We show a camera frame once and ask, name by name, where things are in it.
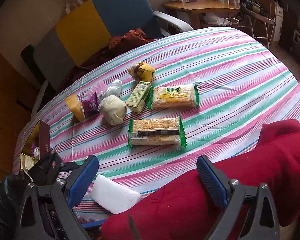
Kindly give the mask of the white foam block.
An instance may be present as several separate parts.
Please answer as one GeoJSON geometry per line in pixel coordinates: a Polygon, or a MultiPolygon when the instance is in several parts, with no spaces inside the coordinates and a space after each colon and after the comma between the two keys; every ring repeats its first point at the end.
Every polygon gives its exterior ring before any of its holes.
{"type": "Polygon", "coordinates": [[[137,204],[142,195],[115,181],[97,175],[90,194],[91,198],[112,214],[127,211],[137,204]]]}

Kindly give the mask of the green carton box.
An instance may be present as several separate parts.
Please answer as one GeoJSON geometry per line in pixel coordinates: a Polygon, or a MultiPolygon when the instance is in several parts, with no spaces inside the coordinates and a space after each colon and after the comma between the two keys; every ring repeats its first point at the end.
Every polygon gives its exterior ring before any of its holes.
{"type": "Polygon", "coordinates": [[[126,106],[134,113],[142,113],[151,87],[150,82],[140,81],[126,101],[126,106]]]}

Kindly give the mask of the dark red blanket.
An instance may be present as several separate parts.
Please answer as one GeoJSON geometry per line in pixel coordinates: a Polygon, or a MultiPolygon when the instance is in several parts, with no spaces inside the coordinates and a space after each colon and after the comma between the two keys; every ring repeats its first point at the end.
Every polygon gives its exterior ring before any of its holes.
{"type": "Polygon", "coordinates": [[[156,41],[156,39],[148,38],[140,28],[130,30],[123,36],[111,37],[108,45],[93,54],[82,64],[70,68],[70,71],[61,82],[58,92],[62,92],[83,75],[88,74],[115,57],[153,41],[156,41]]]}

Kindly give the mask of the cracker pack green edges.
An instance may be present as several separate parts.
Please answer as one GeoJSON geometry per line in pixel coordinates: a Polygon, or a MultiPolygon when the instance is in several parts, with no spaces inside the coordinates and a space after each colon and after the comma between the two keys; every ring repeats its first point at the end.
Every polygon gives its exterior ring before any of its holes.
{"type": "Polygon", "coordinates": [[[147,102],[148,109],[199,107],[197,85],[186,84],[167,87],[152,87],[147,102]]]}

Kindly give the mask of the yellow sponge piece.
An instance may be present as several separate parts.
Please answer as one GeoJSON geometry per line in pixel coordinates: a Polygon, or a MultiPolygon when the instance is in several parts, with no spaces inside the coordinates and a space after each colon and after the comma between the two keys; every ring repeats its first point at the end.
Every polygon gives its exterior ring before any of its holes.
{"type": "Polygon", "coordinates": [[[85,119],[84,109],[82,106],[82,102],[77,99],[77,96],[75,94],[72,94],[66,97],[64,101],[70,111],[74,114],[76,119],[79,122],[82,122],[85,119]]]}

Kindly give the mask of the purple snack packet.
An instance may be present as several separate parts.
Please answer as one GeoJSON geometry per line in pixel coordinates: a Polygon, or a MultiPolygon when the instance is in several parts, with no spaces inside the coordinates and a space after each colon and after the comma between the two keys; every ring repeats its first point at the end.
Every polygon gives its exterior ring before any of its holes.
{"type": "Polygon", "coordinates": [[[82,100],[83,112],[85,118],[90,118],[98,113],[98,101],[96,92],[94,92],[89,100],[82,100]]]}

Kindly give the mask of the red pillow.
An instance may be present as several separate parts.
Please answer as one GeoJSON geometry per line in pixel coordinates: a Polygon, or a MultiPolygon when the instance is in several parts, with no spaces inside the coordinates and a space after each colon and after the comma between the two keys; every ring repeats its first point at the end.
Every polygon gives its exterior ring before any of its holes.
{"type": "Polygon", "coordinates": [[[254,150],[197,167],[102,225],[103,239],[266,239],[300,215],[300,122],[262,126],[254,150]]]}

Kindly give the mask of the yellow plush toy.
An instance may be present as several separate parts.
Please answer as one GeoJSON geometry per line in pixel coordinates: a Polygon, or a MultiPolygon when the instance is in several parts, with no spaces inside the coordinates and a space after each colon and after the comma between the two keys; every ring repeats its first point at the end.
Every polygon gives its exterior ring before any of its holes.
{"type": "Polygon", "coordinates": [[[132,65],[128,69],[128,72],[136,82],[151,82],[154,77],[155,68],[145,62],[139,62],[132,65]]]}

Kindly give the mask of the cracker pack with black band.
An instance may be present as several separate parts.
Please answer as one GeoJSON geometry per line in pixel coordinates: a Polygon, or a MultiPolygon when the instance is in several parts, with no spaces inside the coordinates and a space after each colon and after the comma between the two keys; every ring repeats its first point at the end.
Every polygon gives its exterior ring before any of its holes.
{"type": "Polygon", "coordinates": [[[153,145],[187,146],[181,116],[174,118],[130,119],[128,147],[153,145]]]}

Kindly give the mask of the striped pink green bedsheet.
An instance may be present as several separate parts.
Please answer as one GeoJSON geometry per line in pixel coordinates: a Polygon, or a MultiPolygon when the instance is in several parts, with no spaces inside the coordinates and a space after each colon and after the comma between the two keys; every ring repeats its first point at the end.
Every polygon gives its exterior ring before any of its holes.
{"type": "Polygon", "coordinates": [[[39,121],[50,127],[50,146],[66,162],[98,157],[99,174],[147,197],[196,166],[200,155],[221,161],[252,150],[263,124],[300,122],[300,85],[288,68],[266,47],[240,30],[211,27],[154,41],[99,66],[53,98],[19,134],[13,172],[39,121]],[[155,68],[154,87],[193,84],[199,107],[144,109],[128,112],[122,124],[111,126],[101,115],[77,122],[66,106],[67,96],[88,97],[99,82],[119,79],[126,101],[135,82],[128,68],[146,62],[155,68]],[[129,147],[130,119],[180,116],[186,147],[129,147]]]}

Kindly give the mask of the gold metal tin box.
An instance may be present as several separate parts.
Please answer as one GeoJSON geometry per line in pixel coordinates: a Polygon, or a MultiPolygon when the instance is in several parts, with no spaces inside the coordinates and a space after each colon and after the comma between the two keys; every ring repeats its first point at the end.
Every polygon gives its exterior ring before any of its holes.
{"type": "Polygon", "coordinates": [[[28,172],[30,168],[32,168],[40,160],[39,129],[40,122],[36,124],[30,133],[21,152],[20,168],[26,172],[28,172]]]}

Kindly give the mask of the white plastic bag bundle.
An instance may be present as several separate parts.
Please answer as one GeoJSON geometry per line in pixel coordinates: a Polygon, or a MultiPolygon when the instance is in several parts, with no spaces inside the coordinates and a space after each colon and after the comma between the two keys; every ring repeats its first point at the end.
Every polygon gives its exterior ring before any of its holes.
{"type": "Polygon", "coordinates": [[[103,97],[106,98],[110,95],[119,96],[122,89],[122,81],[119,79],[114,80],[107,88],[103,94],[103,97]]]}

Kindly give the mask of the grey yellow blue sofa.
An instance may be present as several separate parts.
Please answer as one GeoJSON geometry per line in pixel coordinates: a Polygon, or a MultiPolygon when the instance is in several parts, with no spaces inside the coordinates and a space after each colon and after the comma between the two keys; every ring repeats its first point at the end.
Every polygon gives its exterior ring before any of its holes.
{"type": "Polygon", "coordinates": [[[148,0],[88,0],[65,15],[36,45],[21,51],[21,58],[40,84],[58,89],[74,66],[104,48],[110,38],[140,28],[148,38],[168,36],[166,22],[177,32],[191,31],[186,22],[153,11],[148,0]]]}

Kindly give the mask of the wooden side table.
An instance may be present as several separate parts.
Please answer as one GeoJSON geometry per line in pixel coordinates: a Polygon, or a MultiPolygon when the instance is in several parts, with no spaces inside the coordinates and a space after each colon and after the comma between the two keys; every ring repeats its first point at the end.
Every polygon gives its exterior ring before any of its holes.
{"type": "Polygon", "coordinates": [[[208,12],[239,12],[240,9],[234,5],[223,3],[215,0],[198,0],[196,2],[181,3],[168,2],[164,3],[165,9],[175,10],[177,12],[185,12],[188,14],[193,29],[200,29],[201,23],[199,14],[208,12]]]}

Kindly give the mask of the pink hair roller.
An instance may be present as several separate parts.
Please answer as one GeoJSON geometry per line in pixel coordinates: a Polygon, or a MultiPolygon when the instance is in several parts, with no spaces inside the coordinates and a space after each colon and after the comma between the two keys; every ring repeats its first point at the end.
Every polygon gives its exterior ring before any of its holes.
{"type": "Polygon", "coordinates": [[[102,95],[107,89],[107,86],[104,82],[100,81],[96,84],[94,84],[92,87],[90,87],[86,91],[86,96],[88,99],[90,99],[94,93],[96,93],[97,96],[102,95]]]}

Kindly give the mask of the dark red tin lid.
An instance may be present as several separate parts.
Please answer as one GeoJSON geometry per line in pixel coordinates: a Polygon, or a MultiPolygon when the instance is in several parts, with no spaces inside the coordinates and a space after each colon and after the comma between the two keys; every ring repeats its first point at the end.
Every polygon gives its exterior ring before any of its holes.
{"type": "Polygon", "coordinates": [[[50,126],[43,121],[39,122],[39,154],[43,159],[46,154],[50,154],[50,126]]]}

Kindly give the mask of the cream sock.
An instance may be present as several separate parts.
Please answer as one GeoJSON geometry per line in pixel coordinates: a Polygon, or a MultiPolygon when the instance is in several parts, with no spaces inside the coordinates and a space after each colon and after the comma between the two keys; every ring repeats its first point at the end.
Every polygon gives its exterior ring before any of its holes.
{"type": "Polygon", "coordinates": [[[107,122],[112,125],[120,125],[127,113],[126,104],[115,95],[105,97],[98,106],[98,112],[104,115],[107,122]]]}

